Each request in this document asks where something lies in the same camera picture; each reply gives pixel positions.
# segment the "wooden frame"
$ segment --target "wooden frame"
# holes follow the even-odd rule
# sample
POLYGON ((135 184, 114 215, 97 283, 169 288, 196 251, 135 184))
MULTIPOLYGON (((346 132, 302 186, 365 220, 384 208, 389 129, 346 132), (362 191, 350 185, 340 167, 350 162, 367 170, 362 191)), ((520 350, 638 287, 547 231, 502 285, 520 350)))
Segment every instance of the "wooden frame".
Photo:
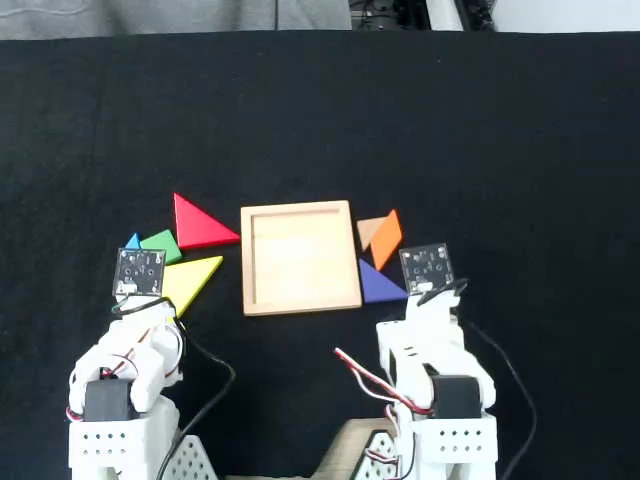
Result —
POLYGON ((362 305, 349 202, 244 207, 245 315, 362 305))

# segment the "red triangle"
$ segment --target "red triangle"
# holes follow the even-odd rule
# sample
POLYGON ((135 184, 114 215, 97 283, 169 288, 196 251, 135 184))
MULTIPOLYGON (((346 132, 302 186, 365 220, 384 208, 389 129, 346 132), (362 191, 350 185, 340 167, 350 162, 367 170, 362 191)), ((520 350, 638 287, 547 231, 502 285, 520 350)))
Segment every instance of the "red triangle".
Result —
POLYGON ((232 232, 177 193, 173 194, 173 206, 180 248, 209 247, 240 241, 237 233, 232 232))

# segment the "wooden piece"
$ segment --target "wooden piece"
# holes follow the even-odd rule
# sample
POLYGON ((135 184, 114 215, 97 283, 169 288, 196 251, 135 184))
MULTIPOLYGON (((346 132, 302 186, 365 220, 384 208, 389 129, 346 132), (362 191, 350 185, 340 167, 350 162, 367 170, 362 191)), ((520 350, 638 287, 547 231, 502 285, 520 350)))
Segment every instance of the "wooden piece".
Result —
POLYGON ((222 257, 210 257, 164 268, 162 296, 171 299, 178 318, 191 305, 221 263, 222 257))
POLYGON ((362 305, 349 202, 244 207, 245 315, 362 305))
POLYGON ((173 205, 180 248, 211 247, 240 241, 237 233, 177 193, 173 194, 173 205))
POLYGON ((133 235, 131 235, 131 238, 129 239, 127 244, 124 246, 124 248, 129 248, 132 250, 140 248, 140 237, 138 236, 137 233, 134 233, 133 235))
POLYGON ((364 252, 367 248, 369 248, 369 244, 371 243, 371 237, 376 233, 376 230, 382 225, 385 218, 387 217, 378 217, 378 218, 368 218, 366 220, 358 220, 358 236, 360 237, 360 243, 362 244, 362 251, 364 252))
POLYGON ((365 303, 407 299, 407 292, 382 273, 362 259, 358 260, 358 263, 360 264, 360 280, 362 281, 362 293, 365 303))
POLYGON ((165 265, 175 263, 182 258, 182 252, 178 248, 178 244, 174 240, 171 230, 163 230, 160 233, 141 240, 140 247, 151 250, 164 250, 167 252, 164 260, 165 265))
POLYGON ((398 213, 395 210, 391 210, 391 213, 371 237, 371 255, 373 256, 373 264, 376 266, 376 270, 382 270, 401 241, 402 230, 400 230, 398 213))

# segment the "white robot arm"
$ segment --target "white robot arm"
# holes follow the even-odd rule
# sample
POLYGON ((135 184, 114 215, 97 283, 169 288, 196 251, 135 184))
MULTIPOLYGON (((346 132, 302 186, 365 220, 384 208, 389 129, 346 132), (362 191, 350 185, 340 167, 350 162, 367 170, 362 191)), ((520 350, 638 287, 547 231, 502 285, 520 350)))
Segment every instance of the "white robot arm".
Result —
MULTIPOLYGON (((130 297, 120 307, 143 307, 153 300, 130 297)), ((167 303, 124 315, 76 362, 67 409, 74 480, 106 480, 116 474, 119 480, 155 479, 179 418, 173 402, 160 395, 164 387, 182 380, 183 338, 173 316, 167 303), (128 398, 87 395, 88 387, 102 387, 116 377, 129 384, 128 398), (94 405, 86 404, 88 398, 94 405), (131 415, 110 417, 110 407, 122 401, 130 402, 131 415)))
MULTIPOLYGON (((405 320, 376 326, 380 364, 389 383, 339 349, 336 353, 359 372, 360 383, 364 374, 389 394, 373 396, 393 402, 397 455, 383 461, 396 466, 394 480, 495 480, 496 419, 485 410, 494 404, 496 390, 465 350, 462 329, 451 313, 460 297, 445 290, 422 305, 420 299, 409 297, 405 320)), ((370 458, 380 461, 375 455, 370 458)))
MULTIPOLYGON (((153 297, 130 297, 126 308, 143 306, 153 297)), ((97 344, 80 359, 69 376, 69 408, 82 416, 87 384, 116 375, 132 380, 131 403, 148 412, 161 390, 182 380, 179 363, 183 339, 173 322, 173 311, 161 303, 114 320, 97 344)))

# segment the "green square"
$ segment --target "green square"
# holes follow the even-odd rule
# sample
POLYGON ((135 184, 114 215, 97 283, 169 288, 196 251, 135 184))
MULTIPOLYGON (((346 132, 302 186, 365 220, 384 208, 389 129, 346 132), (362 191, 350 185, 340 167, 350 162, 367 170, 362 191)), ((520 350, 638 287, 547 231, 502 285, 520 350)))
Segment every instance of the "green square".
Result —
POLYGON ((148 248, 150 250, 164 250, 165 252, 167 252, 164 259, 165 265, 177 262, 182 258, 182 252, 180 252, 178 244, 173 239, 171 230, 163 230, 160 233, 156 233, 149 238, 141 240, 140 248, 148 248))

